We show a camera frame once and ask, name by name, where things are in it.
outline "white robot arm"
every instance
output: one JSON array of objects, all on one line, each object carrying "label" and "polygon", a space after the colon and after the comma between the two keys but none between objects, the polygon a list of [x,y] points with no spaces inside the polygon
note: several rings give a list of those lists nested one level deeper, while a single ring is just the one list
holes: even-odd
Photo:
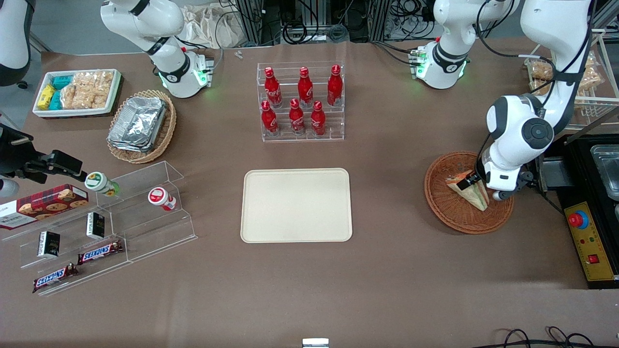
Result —
[{"label": "white robot arm", "polygon": [[520,0],[436,0],[434,17],[443,26],[440,41],[433,41],[417,48],[425,52],[426,59],[416,70],[418,79],[430,87],[447,89],[453,86],[475,43],[475,29],[473,24],[477,20],[477,12],[484,5],[480,15],[480,22],[499,20],[511,15],[517,8]]},{"label": "white robot arm", "polygon": [[477,172],[495,198],[518,188],[521,166],[541,155],[568,124],[589,52],[587,10],[590,0],[526,0],[522,31],[555,52],[554,86],[548,95],[507,95],[487,113],[495,140],[478,160]]},{"label": "white robot arm", "polygon": [[30,67],[35,0],[0,0],[0,86],[21,81]]},{"label": "white robot arm", "polygon": [[183,13],[169,0],[114,0],[101,6],[101,18],[110,31],[135,43],[159,70],[172,95],[188,98],[209,83],[206,59],[184,52],[175,35],[183,30]]}]

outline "white tray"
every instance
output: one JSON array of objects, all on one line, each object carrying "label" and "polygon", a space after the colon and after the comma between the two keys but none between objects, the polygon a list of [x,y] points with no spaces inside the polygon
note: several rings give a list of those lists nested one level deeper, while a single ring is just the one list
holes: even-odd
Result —
[{"label": "white tray", "polygon": [[[56,76],[66,76],[66,75],[74,75],[77,72],[95,72],[95,71],[108,71],[114,73],[114,78],[112,79],[112,85],[110,86],[110,93],[108,94],[108,100],[105,102],[105,108],[96,108],[96,109],[78,109],[78,110],[40,110],[37,108],[37,100],[41,97],[41,93],[45,86],[51,83],[51,80]],[[42,118],[74,118],[74,117],[84,117],[91,115],[100,115],[109,113],[114,106],[114,101],[116,100],[116,92],[118,91],[118,86],[120,85],[121,74],[116,69],[92,69],[92,70],[68,70],[68,71],[51,71],[43,76],[43,83],[41,84],[41,88],[37,93],[37,97],[35,99],[35,103],[32,106],[32,113]]]},{"label": "white tray", "polygon": [[350,180],[342,168],[251,170],[245,175],[246,243],[347,241]]}]

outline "cookie box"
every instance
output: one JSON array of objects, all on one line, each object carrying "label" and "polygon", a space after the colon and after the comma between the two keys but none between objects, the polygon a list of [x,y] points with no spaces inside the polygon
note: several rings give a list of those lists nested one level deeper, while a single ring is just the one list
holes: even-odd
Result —
[{"label": "cookie box", "polygon": [[[75,110],[41,110],[37,107],[37,101],[41,98],[43,89],[48,84],[52,83],[52,80],[56,76],[73,76],[78,72],[96,72],[96,71],[108,71],[114,73],[112,83],[110,86],[110,92],[108,99],[105,102],[104,108],[91,108],[91,109],[75,109]],[[59,118],[84,118],[84,117],[96,117],[96,116],[111,116],[109,114],[113,108],[115,108],[116,97],[121,86],[122,75],[116,69],[92,69],[92,70],[69,70],[69,71],[51,71],[43,76],[43,82],[37,93],[37,97],[32,107],[32,112],[41,118],[59,119]]]},{"label": "cookie box", "polygon": [[88,193],[65,184],[0,205],[0,228],[14,228],[41,221],[88,204]]}]

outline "small black box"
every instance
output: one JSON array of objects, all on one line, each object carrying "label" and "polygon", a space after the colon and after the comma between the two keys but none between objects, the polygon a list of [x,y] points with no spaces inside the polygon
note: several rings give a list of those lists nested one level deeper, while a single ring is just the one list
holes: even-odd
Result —
[{"label": "small black box", "polygon": [[59,250],[60,235],[49,231],[41,232],[37,256],[40,258],[57,258]]},{"label": "small black box", "polygon": [[88,213],[86,236],[101,240],[105,236],[105,217],[96,212]]}]

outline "clear acrylic bottle rack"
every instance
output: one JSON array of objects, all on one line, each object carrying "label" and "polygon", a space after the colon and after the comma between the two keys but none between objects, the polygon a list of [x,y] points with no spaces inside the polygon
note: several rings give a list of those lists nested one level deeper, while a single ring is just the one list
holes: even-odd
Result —
[{"label": "clear acrylic bottle rack", "polygon": [[[32,270],[33,280],[51,274],[69,263],[77,265],[78,254],[121,240],[124,250],[76,266],[78,274],[37,291],[51,295],[102,276],[117,268],[196,239],[189,213],[183,209],[180,191],[174,182],[181,173],[163,161],[112,179],[120,186],[114,197],[89,192],[90,204],[41,222],[11,230],[3,241],[20,247],[21,268]],[[164,211],[149,203],[149,191],[161,186],[176,198],[176,207]],[[86,236],[87,214],[96,212],[105,218],[105,237],[94,240]],[[43,231],[61,236],[58,257],[37,257],[39,234]]]},{"label": "clear acrylic bottle rack", "polygon": [[[334,64],[338,64],[342,67],[342,81],[344,82],[344,88],[342,89],[342,106],[332,107],[327,104],[327,83],[331,76],[331,67]],[[303,122],[305,124],[305,133],[301,136],[297,136],[292,132],[292,126],[290,124],[290,100],[292,98],[298,98],[299,93],[297,84],[299,82],[299,68],[307,67],[309,69],[309,78],[314,85],[314,101],[320,100],[322,102],[322,109],[326,116],[326,133],[321,137],[315,137],[311,131],[311,111],[303,110]],[[280,134],[272,137],[268,136],[264,125],[260,119],[262,110],[260,109],[260,103],[263,100],[267,100],[267,94],[264,90],[264,82],[266,77],[264,75],[264,68],[271,67],[275,77],[279,81],[280,88],[282,90],[282,106],[280,108],[274,108],[277,115],[277,124],[279,125]],[[342,61],[321,61],[321,62],[297,62],[297,63],[260,63],[258,64],[257,73],[258,84],[258,122],[260,122],[260,129],[262,132],[262,140],[264,142],[273,141],[333,141],[344,139],[344,106],[345,106],[345,90],[346,80],[344,74],[344,62]]]}]

